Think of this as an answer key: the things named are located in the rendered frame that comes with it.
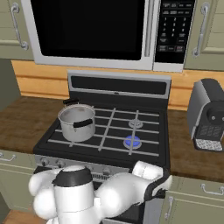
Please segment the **black and steel stove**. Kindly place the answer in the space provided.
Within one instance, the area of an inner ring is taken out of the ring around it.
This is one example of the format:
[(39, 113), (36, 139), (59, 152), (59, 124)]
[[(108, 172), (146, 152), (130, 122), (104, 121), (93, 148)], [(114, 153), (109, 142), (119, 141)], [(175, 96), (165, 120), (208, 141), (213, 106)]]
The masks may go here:
[[(94, 108), (95, 133), (87, 141), (73, 143), (62, 136), (56, 120), (33, 149), (35, 172), (59, 168), (59, 159), (66, 166), (85, 165), (98, 188), (114, 174), (131, 172), (137, 161), (170, 168), (169, 76), (70, 70), (67, 81), (69, 96)], [(123, 145), (127, 136), (139, 137), (142, 146), (127, 149)], [(41, 158), (47, 158), (49, 165), (43, 166)], [(104, 175), (104, 167), (112, 173)]]

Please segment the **blue burner flame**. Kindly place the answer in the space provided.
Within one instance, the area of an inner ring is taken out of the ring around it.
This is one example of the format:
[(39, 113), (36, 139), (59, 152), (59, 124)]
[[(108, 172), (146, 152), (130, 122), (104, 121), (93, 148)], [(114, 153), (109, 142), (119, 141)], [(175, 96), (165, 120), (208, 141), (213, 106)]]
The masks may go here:
[(140, 138), (138, 136), (127, 136), (123, 140), (123, 145), (129, 150), (136, 150), (142, 146), (142, 143), (140, 142)]

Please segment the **silver and black microwave oven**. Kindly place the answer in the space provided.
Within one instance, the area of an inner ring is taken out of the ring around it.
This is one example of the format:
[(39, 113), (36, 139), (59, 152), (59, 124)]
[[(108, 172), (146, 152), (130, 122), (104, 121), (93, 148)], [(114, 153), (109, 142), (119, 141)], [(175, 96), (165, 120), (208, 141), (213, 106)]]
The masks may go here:
[(157, 72), (184, 68), (195, 0), (21, 0), (37, 64)]

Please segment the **grey and black coffee machine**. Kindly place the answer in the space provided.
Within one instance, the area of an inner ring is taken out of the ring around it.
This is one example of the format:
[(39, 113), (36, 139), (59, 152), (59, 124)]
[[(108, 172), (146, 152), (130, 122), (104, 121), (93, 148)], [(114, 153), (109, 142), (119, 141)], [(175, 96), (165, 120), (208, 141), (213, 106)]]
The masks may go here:
[(224, 90), (215, 79), (194, 83), (187, 109), (187, 124), (194, 148), (221, 151), (224, 146)]

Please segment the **green drawer front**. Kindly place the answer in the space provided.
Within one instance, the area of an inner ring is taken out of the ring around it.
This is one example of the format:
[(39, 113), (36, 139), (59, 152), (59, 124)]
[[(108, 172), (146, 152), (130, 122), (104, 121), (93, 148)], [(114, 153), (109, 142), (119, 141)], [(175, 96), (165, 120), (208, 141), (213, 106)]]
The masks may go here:
[(11, 168), (13, 170), (26, 169), (27, 171), (34, 171), (37, 168), (35, 158), (33, 154), (27, 154), (22, 152), (0, 150), (5, 158), (11, 158), (12, 155), (17, 157), (11, 162), (0, 161), (1, 168)]
[(200, 185), (203, 183), (206, 184), (206, 190), (211, 192), (219, 192), (219, 188), (224, 186), (223, 183), (219, 182), (174, 176), (172, 178), (171, 189), (168, 193), (176, 194), (183, 200), (224, 207), (224, 196), (217, 196), (203, 192), (200, 188)]

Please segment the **green base cupboard door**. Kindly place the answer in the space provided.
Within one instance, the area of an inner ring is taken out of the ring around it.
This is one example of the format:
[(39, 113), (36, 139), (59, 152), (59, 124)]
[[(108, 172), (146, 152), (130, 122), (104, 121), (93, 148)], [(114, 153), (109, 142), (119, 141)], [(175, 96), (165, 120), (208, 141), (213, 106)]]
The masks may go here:
[[(173, 197), (173, 203), (170, 217), (165, 220), (169, 196)], [(181, 199), (176, 194), (167, 193), (159, 224), (224, 224), (224, 206)]]
[(31, 176), (30, 173), (0, 169), (0, 191), (10, 209), (32, 213), (33, 197), (28, 189)]

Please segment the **green wall cupboard door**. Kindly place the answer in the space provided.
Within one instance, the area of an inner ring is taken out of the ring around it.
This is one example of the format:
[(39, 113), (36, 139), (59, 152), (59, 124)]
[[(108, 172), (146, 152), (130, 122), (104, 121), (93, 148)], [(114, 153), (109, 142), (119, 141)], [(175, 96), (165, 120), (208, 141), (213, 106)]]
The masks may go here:
[[(15, 16), (21, 39), (29, 45), (27, 51), (20, 47), (16, 37), (11, 16), (11, 6), (13, 3), (19, 5), (19, 13), (16, 13)], [(0, 0), (0, 58), (9, 60), (33, 60), (32, 47), (21, 0)]]
[[(194, 58), (192, 51), (198, 44), (203, 20), (200, 8), (204, 2), (210, 3), (210, 9), (200, 54)], [(224, 71), (224, 0), (196, 0), (184, 68)]]

